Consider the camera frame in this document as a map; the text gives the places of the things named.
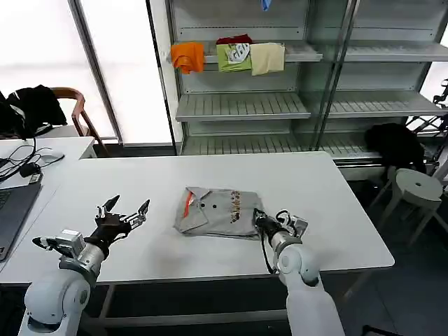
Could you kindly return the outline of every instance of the folded shirt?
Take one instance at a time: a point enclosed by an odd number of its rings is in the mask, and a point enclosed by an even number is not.
[[[248,34],[245,35],[238,35],[238,36],[233,36],[233,37],[223,37],[223,38],[218,38],[218,40],[216,41],[216,44],[231,44],[231,43],[249,43],[252,44],[252,38],[249,37]]]
[[[218,44],[218,68],[220,72],[251,69],[250,45],[248,43]]]
[[[284,70],[285,47],[278,43],[251,44],[252,76]]]
[[[204,46],[197,42],[172,45],[171,60],[175,68],[181,68],[182,74],[203,72]]]
[[[253,210],[263,209],[255,192],[187,187],[174,227],[185,235],[259,239]]]

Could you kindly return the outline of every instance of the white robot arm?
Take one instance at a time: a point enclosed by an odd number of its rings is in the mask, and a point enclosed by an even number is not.
[[[149,200],[131,216],[110,213],[119,195],[98,207],[97,229],[86,239],[76,231],[64,230],[57,237],[34,238],[33,242],[62,254],[59,269],[28,287],[26,310],[19,336],[76,336],[81,314],[95,287],[101,263],[109,246],[126,238],[146,220]]]
[[[254,223],[274,250],[274,263],[280,280],[288,288],[286,310],[293,336],[344,336],[344,329],[331,296],[325,292],[314,254],[300,239],[305,227],[297,217],[276,216],[255,210]],[[274,272],[267,262],[269,271]]]

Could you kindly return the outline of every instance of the black jacket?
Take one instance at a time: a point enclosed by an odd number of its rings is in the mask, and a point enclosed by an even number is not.
[[[11,105],[23,111],[25,127]],[[11,93],[7,99],[0,93],[0,132],[16,132],[21,137],[21,133],[25,132],[27,137],[32,137],[44,124],[67,124],[64,112],[50,88],[43,85],[26,87]]]
[[[425,150],[417,135],[404,125],[375,125],[365,133],[367,148],[381,154],[386,167],[412,168],[426,174]]]

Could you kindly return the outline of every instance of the white desk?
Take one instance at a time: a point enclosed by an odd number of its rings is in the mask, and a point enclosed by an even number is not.
[[[284,153],[81,160],[37,218],[0,283],[29,283],[58,264],[58,253],[32,244],[64,228],[85,236],[95,207],[121,195],[114,211],[130,214],[151,199],[148,220],[112,245],[99,281],[266,274],[259,241],[184,237],[172,227],[186,186],[255,191],[274,215],[289,209],[309,221],[303,241],[323,271],[390,267],[394,259],[329,154]]]
[[[45,208],[47,203],[49,203],[55,194],[57,187],[65,180],[67,173],[69,172],[68,167],[81,158],[88,158],[95,154],[92,147],[93,143],[94,139],[91,136],[76,138],[38,138],[36,140],[36,149],[48,147],[64,153],[65,157],[59,162],[55,162],[50,166],[42,168],[43,178],[41,182],[41,191],[22,226],[19,236],[15,240],[13,251],[23,240],[24,236],[33,225],[33,222]],[[7,158],[17,147],[26,144],[32,145],[33,140],[0,140],[0,158]],[[24,158],[30,154],[31,151],[31,148],[21,148],[14,154],[13,158]],[[0,183],[0,189],[25,186],[28,184],[30,178],[31,177],[22,178],[21,175],[17,173],[10,179]],[[6,263],[7,261],[0,263],[0,271],[4,268]]]

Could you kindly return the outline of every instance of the white stool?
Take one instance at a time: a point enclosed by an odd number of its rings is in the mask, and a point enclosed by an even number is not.
[[[388,183],[373,200],[370,208],[378,202],[379,198],[390,185],[392,185],[392,199],[381,215],[377,224],[377,229],[378,231],[383,229],[387,218],[398,206],[398,203],[400,203],[401,200],[405,200],[406,202],[419,207],[420,213],[423,216],[423,219],[409,240],[409,246],[411,246],[417,240],[428,221],[435,215],[435,212],[442,203],[442,200],[440,199],[440,196],[443,193],[442,184],[436,178],[415,170],[391,169],[388,171]]]

